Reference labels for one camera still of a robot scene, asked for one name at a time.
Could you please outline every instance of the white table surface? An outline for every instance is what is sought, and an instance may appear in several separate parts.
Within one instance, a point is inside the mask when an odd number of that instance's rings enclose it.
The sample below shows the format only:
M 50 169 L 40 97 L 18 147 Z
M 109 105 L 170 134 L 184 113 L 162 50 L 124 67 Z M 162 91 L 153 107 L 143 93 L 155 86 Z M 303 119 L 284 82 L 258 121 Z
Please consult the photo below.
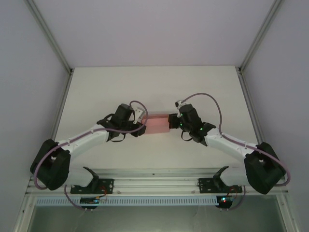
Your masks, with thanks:
M 223 131 L 256 143 L 253 126 L 234 66 L 91 67 L 74 70 L 56 140 L 92 127 L 121 103 L 143 102 L 149 113 L 175 113 L 175 101 L 206 92 L 219 103 Z M 189 100 L 203 121 L 219 124 L 214 102 L 206 96 Z M 194 169 L 241 165 L 221 151 L 193 141 L 180 130 L 127 135 L 121 143 L 104 143 L 88 150 L 71 165 L 93 169 Z

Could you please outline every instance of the glass panel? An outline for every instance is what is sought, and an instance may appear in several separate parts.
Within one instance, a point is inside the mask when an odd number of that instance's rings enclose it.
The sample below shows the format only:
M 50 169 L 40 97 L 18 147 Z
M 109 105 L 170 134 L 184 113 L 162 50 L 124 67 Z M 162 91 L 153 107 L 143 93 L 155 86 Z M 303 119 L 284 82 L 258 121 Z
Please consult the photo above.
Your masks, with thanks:
M 83 212 L 36 207 L 29 232 L 284 232 L 274 196 L 248 196 L 235 211 L 215 206 L 111 206 Z

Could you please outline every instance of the perforated metal strip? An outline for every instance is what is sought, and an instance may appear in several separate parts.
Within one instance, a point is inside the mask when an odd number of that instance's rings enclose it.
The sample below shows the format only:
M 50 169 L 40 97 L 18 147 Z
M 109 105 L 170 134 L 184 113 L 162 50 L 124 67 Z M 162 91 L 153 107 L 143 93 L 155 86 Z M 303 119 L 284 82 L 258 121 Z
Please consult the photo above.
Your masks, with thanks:
M 71 198 L 79 204 L 80 197 Z M 38 197 L 36 206 L 70 206 L 66 197 Z M 215 196 L 172 196 L 172 197 L 108 197 L 101 198 L 99 204 L 83 204 L 83 206 L 173 206 L 173 205 L 218 205 Z

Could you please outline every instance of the pink object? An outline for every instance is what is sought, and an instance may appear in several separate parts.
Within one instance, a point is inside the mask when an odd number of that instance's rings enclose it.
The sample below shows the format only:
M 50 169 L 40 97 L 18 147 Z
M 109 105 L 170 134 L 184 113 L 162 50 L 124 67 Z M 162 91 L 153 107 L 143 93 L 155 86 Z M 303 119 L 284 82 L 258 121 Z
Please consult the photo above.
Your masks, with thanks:
M 149 115 L 145 134 L 169 132 L 169 115 Z

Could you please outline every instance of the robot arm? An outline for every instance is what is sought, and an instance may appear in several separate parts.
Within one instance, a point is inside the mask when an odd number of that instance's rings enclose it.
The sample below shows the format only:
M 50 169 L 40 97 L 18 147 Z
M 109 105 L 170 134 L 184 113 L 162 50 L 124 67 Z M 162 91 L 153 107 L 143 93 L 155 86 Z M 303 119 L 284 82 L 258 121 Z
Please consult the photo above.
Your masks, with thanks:
M 284 177 L 285 170 L 277 162 L 256 151 L 265 151 L 278 160 L 269 144 L 248 144 L 221 133 L 215 125 L 202 122 L 196 109 L 186 102 L 178 101 L 176 107 L 178 113 L 169 115 L 171 129 L 180 128 L 188 132 L 193 141 L 219 149 L 243 164 L 239 168 L 221 168 L 213 177 L 217 188 L 250 184 L 256 191 L 267 194 Z
M 131 132 L 130 134 L 134 137 L 143 135 L 146 126 L 143 126 L 140 121 L 144 114 L 145 110 L 143 109 L 121 104 L 114 114 L 106 116 L 83 133 L 59 142 L 52 139 L 46 140 L 30 171 L 35 174 L 38 168 L 37 177 L 50 190 L 55 190 L 63 184 L 89 187 L 93 190 L 98 185 L 98 176 L 89 168 L 71 167 L 70 162 L 96 145 L 113 141 L 112 139 L 118 137 L 122 132 L 124 136 L 128 132 Z M 39 162 L 50 151 L 51 154 L 38 167 Z

